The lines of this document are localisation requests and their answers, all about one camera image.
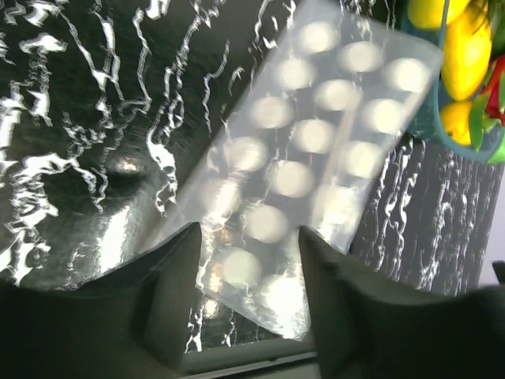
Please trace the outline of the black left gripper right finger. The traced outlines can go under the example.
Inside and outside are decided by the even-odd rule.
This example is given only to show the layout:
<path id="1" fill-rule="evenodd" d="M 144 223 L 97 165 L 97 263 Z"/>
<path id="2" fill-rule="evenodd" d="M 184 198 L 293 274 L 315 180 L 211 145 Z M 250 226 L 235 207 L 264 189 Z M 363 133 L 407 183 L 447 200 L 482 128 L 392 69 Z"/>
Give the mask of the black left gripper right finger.
<path id="1" fill-rule="evenodd" d="M 394 281 L 299 230 L 323 378 L 501 378 L 504 289 L 440 295 Z"/>

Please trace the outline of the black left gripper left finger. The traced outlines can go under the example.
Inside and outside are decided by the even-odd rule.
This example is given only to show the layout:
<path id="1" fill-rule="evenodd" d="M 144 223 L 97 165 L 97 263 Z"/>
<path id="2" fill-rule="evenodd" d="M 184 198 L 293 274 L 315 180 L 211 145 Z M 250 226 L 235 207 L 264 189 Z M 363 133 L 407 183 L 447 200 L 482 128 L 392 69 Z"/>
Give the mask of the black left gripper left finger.
<path id="1" fill-rule="evenodd" d="M 75 291 L 2 282 L 2 377 L 181 377 L 201 240 L 189 223 Z"/>

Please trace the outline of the clear polka-dot zip bag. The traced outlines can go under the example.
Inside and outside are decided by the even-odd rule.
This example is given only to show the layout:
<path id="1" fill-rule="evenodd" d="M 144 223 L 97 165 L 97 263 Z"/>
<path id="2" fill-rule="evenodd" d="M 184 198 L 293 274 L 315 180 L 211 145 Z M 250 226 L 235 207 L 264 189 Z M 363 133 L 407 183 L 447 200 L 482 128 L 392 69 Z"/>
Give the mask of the clear polka-dot zip bag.
<path id="1" fill-rule="evenodd" d="M 297 8 L 160 231 L 201 227 L 198 321 L 227 306 L 287 339 L 305 336 L 299 228 L 349 248 L 442 61 L 435 44 L 337 2 Z"/>

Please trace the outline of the red toy pepper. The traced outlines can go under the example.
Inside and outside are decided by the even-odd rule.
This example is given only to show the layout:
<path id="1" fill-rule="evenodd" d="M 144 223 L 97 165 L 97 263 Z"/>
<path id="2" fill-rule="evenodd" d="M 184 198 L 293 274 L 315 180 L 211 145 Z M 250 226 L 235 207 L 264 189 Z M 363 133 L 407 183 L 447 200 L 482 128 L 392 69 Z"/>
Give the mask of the red toy pepper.
<path id="1" fill-rule="evenodd" d="M 504 54 L 488 67 L 483 88 L 470 110 L 469 135 L 475 152 L 481 149 L 484 135 L 496 126 L 504 126 Z"/>

